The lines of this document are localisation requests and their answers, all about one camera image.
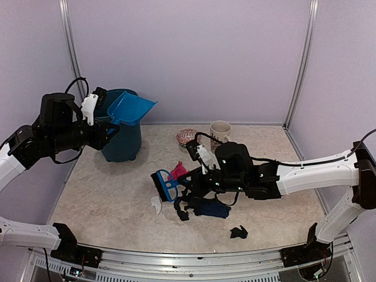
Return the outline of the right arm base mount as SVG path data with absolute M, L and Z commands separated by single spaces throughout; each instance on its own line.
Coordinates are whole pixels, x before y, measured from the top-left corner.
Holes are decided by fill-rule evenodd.
M 331 243 L 320 243 L 315 235 L 317 223 L 314 223 L 308 231 L 307 242 L 305 244 L 286 247 L 280 250 L 284 267 L 298 266 L 313 261 L 318 261 L 324 257 L 333 255 Z

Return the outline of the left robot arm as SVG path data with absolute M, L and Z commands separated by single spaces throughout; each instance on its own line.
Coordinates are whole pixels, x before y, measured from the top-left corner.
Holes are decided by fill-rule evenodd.
M 118 125 L 94 117 L 106 99 L 107 91 L 88 92 L 81 105 L 68 92 L 45 94 L 41 110 L 32 125 L 17 129 L 1 144 L 1 189 L 30 169 L 40 159 L 84 146 L 102 150 L 120 130 Z M 40 247 L 53 254 L 63 254 L 69 261 L 82 256 L 82 248 L 65 224 L 37 225 L 1 218 L 1 245 Z

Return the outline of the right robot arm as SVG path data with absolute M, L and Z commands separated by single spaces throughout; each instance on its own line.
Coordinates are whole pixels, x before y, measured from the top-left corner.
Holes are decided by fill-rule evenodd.
M 329 214 L 310 227 L 300 249 L 307 261 L 321 254 L 362 212 L 375 209 L 375 160 L 363 140 L 337 155 L 302 162 L 252 157 L 246 145 L 232 141 L 221 142 L 214 151 L 216 164 L 196 139 L 186 149 L 200 167 L 177 181 L 195 197 L 242 192 L 254 200 L 269 200 L 303 190 L 346 186 L 347 192 Z

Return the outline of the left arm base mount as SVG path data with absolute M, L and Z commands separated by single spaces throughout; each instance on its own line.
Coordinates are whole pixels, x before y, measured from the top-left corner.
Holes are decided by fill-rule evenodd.
M 78 244 L 75 235 L 63 223 L 54 223 L 53 227 L 57 229 L 61 242 L 56 250 L 51 251 L 51 257 L 82 267 L 99 267 L 103 253 L 101 249 Z

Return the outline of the blue plastic dustpan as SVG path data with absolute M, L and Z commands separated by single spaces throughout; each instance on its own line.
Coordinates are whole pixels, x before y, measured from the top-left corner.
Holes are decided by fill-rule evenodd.
M 136 126 L 157 102 L 124 91 L 107 109 L 112 123 Z

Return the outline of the blue hand brush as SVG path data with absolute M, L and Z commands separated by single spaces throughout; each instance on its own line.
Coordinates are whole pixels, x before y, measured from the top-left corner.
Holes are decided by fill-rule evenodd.
M 177 199 L 178 182 L 165 169 L 157 170 L 150 175 L 162 202 L 173 202 Z

